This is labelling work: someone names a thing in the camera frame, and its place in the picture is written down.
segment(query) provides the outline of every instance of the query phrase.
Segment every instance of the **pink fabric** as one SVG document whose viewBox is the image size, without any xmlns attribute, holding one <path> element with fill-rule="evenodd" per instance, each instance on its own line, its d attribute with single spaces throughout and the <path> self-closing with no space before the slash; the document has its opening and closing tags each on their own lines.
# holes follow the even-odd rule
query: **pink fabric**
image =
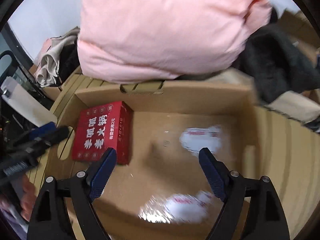
<svg viewBox="0 0 320 240">
<path fill-rule="evenodd" d="M 83 74 L 116 83 L 225 69 L 269 22 L 268 0 L 83 0 Z"/>
</svg>

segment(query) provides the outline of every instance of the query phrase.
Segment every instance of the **white plastic object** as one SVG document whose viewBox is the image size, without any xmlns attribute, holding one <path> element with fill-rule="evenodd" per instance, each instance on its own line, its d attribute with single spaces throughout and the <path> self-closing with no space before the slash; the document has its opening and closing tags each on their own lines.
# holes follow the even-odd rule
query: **white plastic object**
<svg viewBox="0 0 320 240">
<path fill-rule="evenodd" d="M 49 122 L 57 123 L 57 117 L 35 100 L 12 77 L 7 77 L 1 85 L 3 100 L 37 127 Z"/>
</svg>

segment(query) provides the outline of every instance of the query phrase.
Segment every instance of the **human hand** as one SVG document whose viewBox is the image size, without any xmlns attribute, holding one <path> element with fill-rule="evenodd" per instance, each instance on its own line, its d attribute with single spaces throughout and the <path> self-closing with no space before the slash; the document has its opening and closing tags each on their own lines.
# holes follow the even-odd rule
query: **human hand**
<svg viewBox="0 0 320 240">
<path fill-rule="evenodd" d="M 35 186 L 29 181 L 28 177 L 24 174 L 22 176 L 22 188 L 24 195 L 20 201 L 22 207 L 21 216 L 29 221 L 32 213 L 33 206 L 36 202 Z M 6 211 L 9 211 L 9 204 L 6 198 L 0 196 L 0 207 Z"/>
</svg>

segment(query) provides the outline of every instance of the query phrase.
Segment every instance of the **red box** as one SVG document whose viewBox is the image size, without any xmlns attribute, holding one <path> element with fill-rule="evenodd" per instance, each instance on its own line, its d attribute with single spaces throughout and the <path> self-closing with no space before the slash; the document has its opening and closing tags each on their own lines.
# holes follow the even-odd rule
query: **red box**
<svg viewBox="0 0 320 240">
<path fill-rule="evenodd" d="M 132 115 L 133 111 L 122 101 L 82 111 L 73 141 L 72 159 L 97 161 L 108 147 L 112 147 L 117 151 L 118 164 L 128 164 Z"/>
</svg>

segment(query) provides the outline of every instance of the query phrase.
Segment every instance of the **wooden table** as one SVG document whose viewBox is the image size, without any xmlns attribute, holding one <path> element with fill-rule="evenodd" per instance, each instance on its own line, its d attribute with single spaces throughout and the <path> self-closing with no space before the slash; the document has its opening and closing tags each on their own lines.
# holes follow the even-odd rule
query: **wooden table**
<svg viewBox="0 0 320 240">
<path fill-rule="evenodd" d="M 102 80 L 74 74 L 50 111 L 59 120 L 77 89 L 106 84 L 108 83 Z M 310 229 L 312 220 L 317 213 L 320 213 L 318 212 L 320 207 L 317 207 L 320 201 L 320 137 L 302 127 L 299 122 L 262 107 L 256 107 L 256 115 L 262 147 L 259 173 L 261 176 L 269 176 L 278 192 L 288 221 L 291 239 L 294 239 L 306 225 L 299 234 L 303 237 L 303 234 Z M 74 131 L 71 130 L 69 138 L 58 148 L 59 158 L 64 159 L 68 156 L 73 138 Z M 47 159 L 48 156 L 43 155 L 38 168 L 28 174 L 29 180 L 36 186 L 37 193 L 44 181 Z M 79 231 L 77 223 L 74 223 L 73 227 L 74 230 Z"/>
</svg>

